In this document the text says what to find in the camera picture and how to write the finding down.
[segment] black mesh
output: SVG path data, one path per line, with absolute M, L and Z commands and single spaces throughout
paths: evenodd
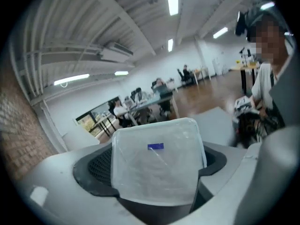
M 107 186 L 111 184 L 111 159 L 112 159 L 112 148 L 101 153 L 88 163 L 88 170 L 90 174 L 96 178 L 99 182 Z

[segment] black table leg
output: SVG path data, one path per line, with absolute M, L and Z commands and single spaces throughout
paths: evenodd
M 243 70 L 240 71 L 240 77 L 242 79 L 242 89 L 244 89 L 244 77 L 243 77 Z
M 102 130 L 106 133 L 107 136 L 109 136 L 109 134 L 107 133 L 107 131 L 105 130 L 105 128 L 102 126 L 101 123 L 99 123 L 99 126 L 102 128 Z
M 254 74 L 254 69 L 252 69 L 252 85 L 255 83 L 255 74 Z
M 104 122 L 102 122 L 102 125 L 106 128 L 106 130 L 109 132 L 109 134 L 111 133 L 109 130 L 108 130 L 108 128 L 106 127 L 106 125 L 105 125 L 105 123 Z
M 244 94 L 246 94 L 247 93 L 246 71 L 243 70 L 242 73 L 243 73 L 243 80 L 244 80 L 244 88 L 243 88 L 243 90 L 244 90 Z
M 112 124 L 112 122 L 109 120 L 109 118 L 107 118 L 107 120 L 109 121 L 109 123 L 111 124 L 111 126 L 113 127 L 113 129 L 114 129 L 115 131 L 117 131 L 117 129 L 113 126 L 113 124 Z

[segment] white plastic bin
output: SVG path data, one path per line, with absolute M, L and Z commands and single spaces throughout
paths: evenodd
M 198 125 L 182 118 L 117 130 L 112 138 L 112 186 L 120 197 L 156 206 L 193 202 L 206 156 Z

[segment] white shirt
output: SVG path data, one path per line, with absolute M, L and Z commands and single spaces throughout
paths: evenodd
M 122 113 L 126 113 L 124 114 L 125 118 L 128 119 L 129 118 L 129 115 L 127 113 L 127 109 L 123 106 L 120 106 L 120 107 L 115 107 L 114 110 L 113 110 L 113 113 L 118 116 L 119 114 L 122 114 Z
M 254 100 L 262 100 L 264 107 L 273 109 L 273 99 L 269 93 L 271 90 L 271 64 L 263 63 L 258 71 L 256 81 L 252 88 L 252 95 Z

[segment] wooden floor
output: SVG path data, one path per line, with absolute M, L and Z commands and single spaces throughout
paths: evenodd
M 252 78 L 250 74 L 246 74 L 247 88 L 252 88 Z M 205 112 L 214 107 L 220 107 L 227 113 L 233 114 L 234 102 L 236 99 L 244 96 L 241 88 L 241 77 L 239 71 L 231 71 L 225 75 L 214 76 L 211 81 L 206 78 L 205 81 L 200 80 L 197 85 L 180 88 L 178 93 L 174 94 L 178 112 L 181 118 L 190 115 Z M 175 119 L 176 115 L 172 113 L 171 119 Z M 110 138 L 103 134 L 99 140 L 105 143 Z

